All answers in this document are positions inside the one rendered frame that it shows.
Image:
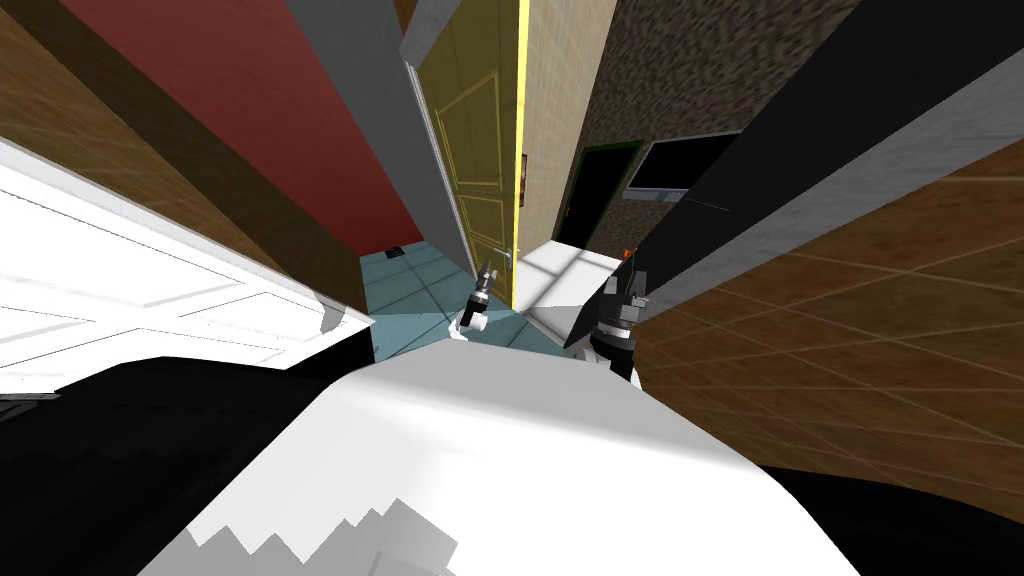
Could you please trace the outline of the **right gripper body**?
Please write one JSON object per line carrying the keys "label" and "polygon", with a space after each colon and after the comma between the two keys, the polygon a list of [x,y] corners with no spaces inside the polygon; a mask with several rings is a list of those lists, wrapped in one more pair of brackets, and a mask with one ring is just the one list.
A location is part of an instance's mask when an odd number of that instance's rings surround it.
{"label": "right gripper body", "polygon": [[599,298],[599,322],[613,328],[631,328],[639,321],[646,306],[646,272],[633,271],[620,285],[620,278],[611,275]]}

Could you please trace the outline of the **yellow panelled door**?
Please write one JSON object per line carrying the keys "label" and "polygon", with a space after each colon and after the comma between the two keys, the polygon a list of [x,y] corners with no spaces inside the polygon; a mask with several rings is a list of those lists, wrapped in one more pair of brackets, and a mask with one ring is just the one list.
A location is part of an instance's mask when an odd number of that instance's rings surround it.
{"label": "yellow panelled door", "polygon": [[494,248],[518,248],[530,0],[459,0],[416,68],[473,266],[498,270],[493,292],[515,302]]}

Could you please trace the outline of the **dark window with pale sill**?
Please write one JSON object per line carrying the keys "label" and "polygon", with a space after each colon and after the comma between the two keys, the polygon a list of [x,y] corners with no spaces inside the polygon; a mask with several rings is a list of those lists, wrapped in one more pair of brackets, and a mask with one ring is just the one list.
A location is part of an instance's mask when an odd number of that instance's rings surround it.
{"label": "dark window with pale sill", "polygon": [[739,131],[655,141],[625,188],[626,200],[678,202]]}

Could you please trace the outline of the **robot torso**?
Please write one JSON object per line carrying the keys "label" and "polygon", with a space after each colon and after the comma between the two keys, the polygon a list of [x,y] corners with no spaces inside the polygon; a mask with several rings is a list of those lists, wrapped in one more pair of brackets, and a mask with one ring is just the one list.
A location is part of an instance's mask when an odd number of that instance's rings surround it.
{"label": "robot torso", "polygon": [[323,392],[138,576],[859,576],[607,367],[444,339]]}

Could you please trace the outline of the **white panelled door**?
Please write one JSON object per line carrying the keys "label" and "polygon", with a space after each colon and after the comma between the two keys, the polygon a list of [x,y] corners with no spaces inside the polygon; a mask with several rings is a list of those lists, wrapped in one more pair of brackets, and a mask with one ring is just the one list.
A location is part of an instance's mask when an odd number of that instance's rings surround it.
{"label": "white panelled door", "polygon": [[0,393],[161,356],[284,369],[371,323],[0,138]]}

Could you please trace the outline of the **black door with green frame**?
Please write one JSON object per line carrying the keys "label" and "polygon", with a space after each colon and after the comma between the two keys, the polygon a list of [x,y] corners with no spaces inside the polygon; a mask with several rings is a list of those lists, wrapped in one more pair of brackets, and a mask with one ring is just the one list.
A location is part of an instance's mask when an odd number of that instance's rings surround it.
{"label": "black door with green frame", "polygon": [[586,248],[642,145],[635,140],[582,151],[555,241]]}

